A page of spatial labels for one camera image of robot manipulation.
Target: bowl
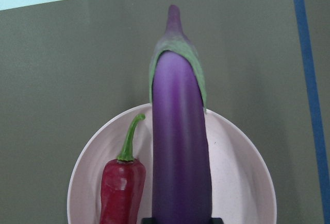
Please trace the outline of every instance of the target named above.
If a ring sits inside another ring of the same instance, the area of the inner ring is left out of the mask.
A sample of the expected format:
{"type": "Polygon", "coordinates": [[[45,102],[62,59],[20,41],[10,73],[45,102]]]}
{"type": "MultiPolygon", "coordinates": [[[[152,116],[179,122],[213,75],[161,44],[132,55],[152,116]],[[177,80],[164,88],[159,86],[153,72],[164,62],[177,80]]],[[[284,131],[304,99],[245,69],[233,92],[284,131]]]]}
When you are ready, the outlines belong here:
{"type": "MultiPolygon", "coordinates": [[[[134,135],[134,157],[146,168],[138,222],[151,217],[152,106],[127,110],[102,126],[89,140],[73,168],[67,212],[69,224],[98,224],[101,179],[105,164],[116,158],[133,118],[144,113],[134,135]]],[[[249,138],[224,117],[206,110],[206,133],[212,177],[212,216],[225,224],[276,224],[273,182],[260,153],[249,138]]]]}

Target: blue stripe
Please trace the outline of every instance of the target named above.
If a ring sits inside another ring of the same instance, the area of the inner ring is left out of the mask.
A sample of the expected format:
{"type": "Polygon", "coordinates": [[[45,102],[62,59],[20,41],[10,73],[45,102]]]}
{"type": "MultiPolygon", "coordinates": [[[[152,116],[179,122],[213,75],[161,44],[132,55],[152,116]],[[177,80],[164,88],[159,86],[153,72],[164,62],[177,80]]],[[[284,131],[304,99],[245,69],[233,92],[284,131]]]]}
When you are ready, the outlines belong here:
{"type": "Polygon", "coordinates": [[[325,140],[322,126],[321,108],[316,83],[313,55],[309,38],[307,15],[304,0],[294,0],[295,15],[298,24],[300,46],[303,57],[309,110],[313,128],[316,159],[323,206],[324,223],[330,224],[330,180],[326,158],[325,140]]]}

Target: green stem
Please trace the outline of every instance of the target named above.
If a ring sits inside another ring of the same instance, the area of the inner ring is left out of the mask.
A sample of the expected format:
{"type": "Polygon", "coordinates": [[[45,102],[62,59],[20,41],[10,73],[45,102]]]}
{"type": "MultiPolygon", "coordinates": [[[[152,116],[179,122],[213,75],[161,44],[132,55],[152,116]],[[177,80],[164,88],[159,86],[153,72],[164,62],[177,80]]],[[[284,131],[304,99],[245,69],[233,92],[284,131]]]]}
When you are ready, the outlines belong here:
{"type": "Polygon", "coordinates": [[[136,128],[138,122],[140,120],[144,120],[144,119],[145,119],[144,114],[138,114],[133,119],[132,123],[129,126],[122,151],[118,155],[117,160],[121,160],[121,161],[133,161],[134,160],[134,157],[133,157],[134,131],[135,131],[135,128],[136,128]]]}

